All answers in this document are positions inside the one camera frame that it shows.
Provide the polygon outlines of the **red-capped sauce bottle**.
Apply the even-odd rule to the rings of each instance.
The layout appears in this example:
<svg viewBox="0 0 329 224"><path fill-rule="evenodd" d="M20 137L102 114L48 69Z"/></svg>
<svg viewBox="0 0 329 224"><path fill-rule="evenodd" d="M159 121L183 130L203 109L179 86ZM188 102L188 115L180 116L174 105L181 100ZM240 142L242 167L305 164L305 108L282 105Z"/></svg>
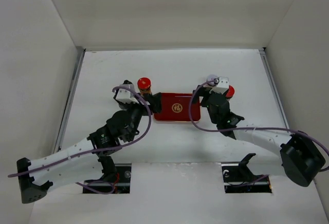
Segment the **red-capped sauce bottle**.
<svg viewBox="0 0 329 224"><path fill-rule="evenodd" d="M151 80L147 77L142 77L137 81L137 86L139 89L139 92L142 96L144 95L151 95Z"/></svg>
<svg viewBox="0 0 329 224"><path fill-rule="evenodd" d="M228 90L225 92L226 99L231 99L235 94L235 89L233 86L229 85Z"/></svg>

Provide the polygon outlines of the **red rectangular tray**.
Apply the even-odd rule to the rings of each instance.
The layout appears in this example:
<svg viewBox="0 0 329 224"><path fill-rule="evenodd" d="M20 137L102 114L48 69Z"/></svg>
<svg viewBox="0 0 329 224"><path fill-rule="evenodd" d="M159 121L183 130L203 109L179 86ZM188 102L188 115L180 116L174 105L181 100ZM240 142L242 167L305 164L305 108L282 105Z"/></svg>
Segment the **red rectangular tray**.
<svg viewBox="0 0 329 224"><path fill-rule="evenodd" d="M190 122L191 113L192 120L198 122L201 118L200 102L192 103L189 111L191 97L191 94L163 92L161 112L154 114L154 119L159 122Z"/></svg>

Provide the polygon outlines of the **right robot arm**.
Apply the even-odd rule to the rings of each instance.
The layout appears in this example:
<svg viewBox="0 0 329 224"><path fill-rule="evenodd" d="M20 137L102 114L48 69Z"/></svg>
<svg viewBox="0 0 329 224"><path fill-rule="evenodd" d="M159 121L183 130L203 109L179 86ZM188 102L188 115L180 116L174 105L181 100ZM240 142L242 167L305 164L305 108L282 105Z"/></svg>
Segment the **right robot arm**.
<svg viewBox="0 0 329 224"><path fill-rule="evenodd" d="M215 92L212 87L198 86L192 102L201 101L208 111L216 132L234 140L254 144L278 156L279 161L257 167L248 163L255 156L249 153L239 162L238 173L243 180L261 180L264 175L283 175L293 183L307 187L318 173L324 172L326 160L318 150L319 143L302 131L281 127L254 127L245 118L230 110L226 93Z"/></svg>

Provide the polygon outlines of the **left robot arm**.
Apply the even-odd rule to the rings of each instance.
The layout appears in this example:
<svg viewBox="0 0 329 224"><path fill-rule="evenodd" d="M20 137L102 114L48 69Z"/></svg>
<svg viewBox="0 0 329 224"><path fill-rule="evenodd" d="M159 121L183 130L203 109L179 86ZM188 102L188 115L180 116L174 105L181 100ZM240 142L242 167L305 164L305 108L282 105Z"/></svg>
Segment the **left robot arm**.
<svg viewBox="0 0 329 224"><path fill-rule="evenodd" d="M153 94L149 88L135 92L134 84L126 80L113 88L114 100L119 105L106 123L80 142L44 158L16 162L21 201L36 202L49 192L64 185L84 180L110 182L117 173L111 155L146 136L151 121L143 134L138 126L142 117L152 118L161 112L160 92Z"/></svg>

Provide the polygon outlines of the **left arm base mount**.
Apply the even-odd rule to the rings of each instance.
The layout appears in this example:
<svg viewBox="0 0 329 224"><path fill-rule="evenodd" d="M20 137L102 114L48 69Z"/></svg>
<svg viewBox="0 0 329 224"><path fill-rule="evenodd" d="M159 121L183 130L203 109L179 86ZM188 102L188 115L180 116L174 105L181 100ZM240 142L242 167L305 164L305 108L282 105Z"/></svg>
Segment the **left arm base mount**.
<svg viewBox="0 0 329 224"><path fill-rule="evenodd" d="M109 173L103 173L100 179L83 182L83 194L129 194L131 189L132 164L113 164Z"/></svg>

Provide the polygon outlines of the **white-capped spice jar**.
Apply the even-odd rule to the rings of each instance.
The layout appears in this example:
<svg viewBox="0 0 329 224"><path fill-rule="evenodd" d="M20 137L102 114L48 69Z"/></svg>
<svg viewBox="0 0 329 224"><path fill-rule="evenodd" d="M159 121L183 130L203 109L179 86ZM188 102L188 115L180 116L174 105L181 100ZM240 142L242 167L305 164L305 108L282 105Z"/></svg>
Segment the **white-capped spice jar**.
<svg viewBox="0 0 329 224"><path fill-rule="evenodd" d="M215 74L210 74L207 76L207 85L208 86L217 86L219 83L219 77Z"/></svg>

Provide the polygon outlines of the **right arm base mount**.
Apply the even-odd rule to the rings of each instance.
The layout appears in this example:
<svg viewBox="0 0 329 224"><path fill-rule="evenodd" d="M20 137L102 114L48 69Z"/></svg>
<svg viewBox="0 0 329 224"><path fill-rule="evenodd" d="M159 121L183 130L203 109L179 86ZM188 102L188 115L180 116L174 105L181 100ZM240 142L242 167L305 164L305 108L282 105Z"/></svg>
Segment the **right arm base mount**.
<svg viewBox="0 0 329 224"><path fill-rule="evenodd" d="M255 175L248 167L255 155L249 153L241 161L221 164L226 194L272 193L269 175Z"/></svg>

